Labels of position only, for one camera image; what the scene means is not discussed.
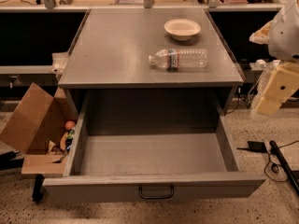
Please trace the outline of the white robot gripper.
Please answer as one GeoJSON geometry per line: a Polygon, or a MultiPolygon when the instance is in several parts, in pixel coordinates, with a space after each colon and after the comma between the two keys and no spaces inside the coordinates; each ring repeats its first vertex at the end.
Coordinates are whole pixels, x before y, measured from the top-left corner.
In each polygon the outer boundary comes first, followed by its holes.
{"type": "Polygon", "coordinates": [[[249,41],[260,45],[268,43],[271,56],[288,61],[278,65],[271,63],[264,69],[251,105],[252,117],[272,117],[299,89],[298,0],[288,0],[274,19],[254,32],[249,41]]]}

